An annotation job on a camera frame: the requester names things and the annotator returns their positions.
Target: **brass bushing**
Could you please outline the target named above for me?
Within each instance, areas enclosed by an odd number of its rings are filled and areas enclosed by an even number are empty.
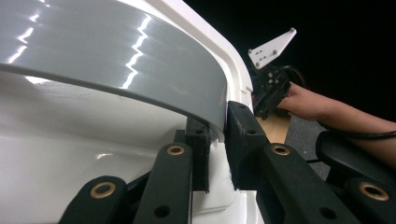
[[[287,156],[290,154],[290,150],[282,146],[271,146],[272,151],[279,156]]]
[[[109,189],[105,192],[98,192],[97,190],[103,186],[107,186],[107,187],[109,187]],[[114,190],[116,190],[116,185],[114,183],[111,183],[108,181],[102,182],[100,184],[97,184],[95,187],[93,187],[91,189],[91,197],[93,197],[95,199],[103,199],[105,197],[110,196],[114,192]]]
[[[387,201],[389,199],[389,195],[386,191],[381,189],[379,186],[368,182],[359,183],[359,190],[367,197],[377,201]]]
[[[172,146],[169,147],[166,151],[169,155],[178,156],[184,153],[184,147]]]

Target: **white surface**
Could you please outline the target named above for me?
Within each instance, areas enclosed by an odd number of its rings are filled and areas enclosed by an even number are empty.
[[[218,60],[228,81],[227,100],[252,108],[248,70],[233,45],[181,0],[120,0],[173,24],[193,37]]]
[[[228,100],[251,108],[241,57],[198,14],[181,1],[127,2],[198,40],[226,73]],[[0,223],[55,223],[89,180],[130,182],[150,170],[186,120],[117,95],[4,73],[0,115]],[[255,193],[233,190],[224,144],[212,144],[209,161],[210,193],[194,192],[192,223],[262,223]]]
[[[249,51],[248,56],[256,69],[263,68],[277,58],[296,34],[297,31],[291,28],[290,31],[285,34]]]
[[[158,105],[205,120],[223,141],[227,79],[176,27],[115,1],[2,2],[2,71]]]

